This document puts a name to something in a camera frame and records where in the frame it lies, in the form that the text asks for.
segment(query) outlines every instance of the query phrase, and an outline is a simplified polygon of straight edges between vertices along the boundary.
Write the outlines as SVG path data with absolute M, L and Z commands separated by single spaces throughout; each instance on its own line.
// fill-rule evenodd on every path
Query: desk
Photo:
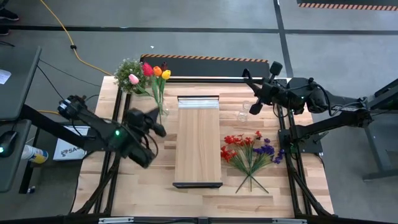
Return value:
M 111 118 L 118 87 L 113 77 L 104 77 L 96 114 Z M 167 136 L 156 137 L 159 155 L 148 169 L 142 169 L 130 159 L 122 159 L 114 195 L 112 216 L 143 217 L 293 217 L 292 199 L 286 164 L 269 165 L 255 174 L 255 178 L 269 191 L 258 186 L 250 192 L 248 184 L 236 194 L 235 191 L 245 176 L 229 165 L 222 163 L 219 189 L 176 189 L 174 181 L 175 147 L 177 139 L 177 96 L 220 95 L 220 141 L 228 134 L 252 134 L 260 130 L 279 150 L 278 119 L 271 106 L 264 106 L 260 114 L 249 115 L 242 123 L 236 113 L 243 101 L 255 102 L 252 90 L 242 83 L 167 83 L 165 102 L 170 115 L 164 121 Z M 132 96 L 131 106 L 140 110 L 155 106 L 148 97 Z M 295 116 L 295 123 L 311 124 L 309 112 Z M 73 211 L 78 210 L 92 194 L 100 179 L 104 154 L 96 152 L 83 161 Z M 302 154 L 308 188 L 326 210 L 333 213 L 325 172 L 319 158 Z M 304 211 L 301 190 L 298 190 L 300 208 Z

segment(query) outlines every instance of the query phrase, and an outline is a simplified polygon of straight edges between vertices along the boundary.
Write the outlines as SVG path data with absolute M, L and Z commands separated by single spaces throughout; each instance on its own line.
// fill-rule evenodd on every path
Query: clear glass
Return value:
M 248 120 L 250 107 L 251 107 L 250 102 L 248 102 L 248 101 L 243 102 L 242 109 L 238 112 L 238 115 L 237 115 L 238 121 L 245 122 Z

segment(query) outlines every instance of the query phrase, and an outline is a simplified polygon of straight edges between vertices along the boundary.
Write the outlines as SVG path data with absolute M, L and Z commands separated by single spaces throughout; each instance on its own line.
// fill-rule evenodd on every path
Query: gray floor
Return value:
M 189 27 L 276 29 L 272 0 L 84 0 L 48 1 L 68 26 Z M 298 8 L 294 0 L 280 0 L 286 29 L 398 30 L 397 12 Z M 40 1 L 12 0 L 10 10 L 19 25 L 57 26 Z M 113 72 L 123 58 L 141 54 L 209 55 L 266 58 L 284 62 L 278 34 L 182 32 L 71 32 L 80 56 Z M 88 82 L 101 84 L 103 74 L 77 61 L 64 32 L 12 30 L 0 40 L 18 46 L 40 45 L 42 60 Z M 336 95 L 370 95 L 398 75 L 396 35 L 287 35 L 295 77 L 313 77 Z M 63 96 L 94 95 L 99 88 L 71 79 L 40 64 Z M 59 97 L 37 72 L 27 103 L 38 110 L 55 110 Z M 95 101 L 89 102 L 91 108 Z M 327 118 L 313 115 L 314 121 Z M 335 213 L 341 217 L 396 222 L 398 178 L 363 182 L 376 171 L 362 129 L 339 128 L 322 140 L 326 176 Z M 35 174 L 37 192 L 0 195 L 0 218 L 66 214 L 70 209 L 78 169 L 42 169 Z M 15 187 L 21 175 L 15 181 Z

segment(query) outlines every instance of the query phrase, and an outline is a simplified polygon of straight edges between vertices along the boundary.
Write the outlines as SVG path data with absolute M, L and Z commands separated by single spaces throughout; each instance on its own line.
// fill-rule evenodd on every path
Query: wooden board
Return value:
M 221 182 L 219 114 L 218 109 L 178 109 L 174 182 Z
M 112 115 L 111 98 L 116 97 L 117 86 L 111 77 L 105 77 L 99 96 L 97 114 Z M 236 119 L 243 101 L 254 103 L 256 98 L 244 84 L 182 84 L 167 83 L 165 102 L 170 110 L 167 119 L 162 119 L 167 130 L 165 138 L 156 137 L 159 155 L 148 169 L 142 169 L 129 159 L 123 159 L 116 184 L 112 215 L 114 216 L 156 216 L 156 217 L 293 217 L 292 199 L 286 164 L 272 164 L 255 174 L 255 178 L 269 191 L 265 193 L 258 186 L 250 191 L 249 185 L 236 194 L 235 191 L 245 176 L 226 163 L 221 163 L 219 189 L 176 189 L 172 186 L 175 173 L 175 153 L 178 129 L 178 95 L 219 95 L 220 96 L 220 144 L 229 134 L 253 134 L 260 130 L 279 150 L 277 130 L 278 119 L 272 107 L 264 106 L 258 115 L 248 116 L 242 123 Z M 155 107 L 153 99 L 133 96 L 131 106 L 141 110 Z M 296 124 L 312 123 L 311 114 L 295 116 Z M 100 154 L 85 160 L 79 178 L 74 209 L 82 205 L 94 191 L 101 172 Z M 333 213 L 325 172 L 319 158 L 302 154 L 308 188 L 325 207 Z M 303 210 L 302 193 L 297 187 L 300 207 Z

